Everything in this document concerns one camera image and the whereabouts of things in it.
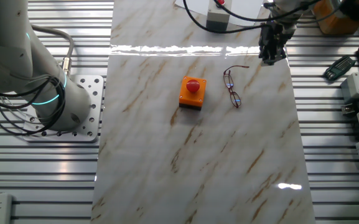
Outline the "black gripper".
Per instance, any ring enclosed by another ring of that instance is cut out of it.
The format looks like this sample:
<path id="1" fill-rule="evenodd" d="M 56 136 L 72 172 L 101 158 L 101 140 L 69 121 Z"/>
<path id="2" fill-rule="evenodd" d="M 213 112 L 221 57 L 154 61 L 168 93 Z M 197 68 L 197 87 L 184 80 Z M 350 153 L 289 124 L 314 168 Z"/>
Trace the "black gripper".
<path id="1" fill-rule="evenodd" d="M 283 49 L 287 41 L 294 35 L 294 26 L 282 26 L 280 24 L 266 24 L 259 37 L 259 58 L 262 65 L 271 65 L 270 54 L 268 50 L 275 50 L 273 64 L 286 59 L 287 53 Z"/>

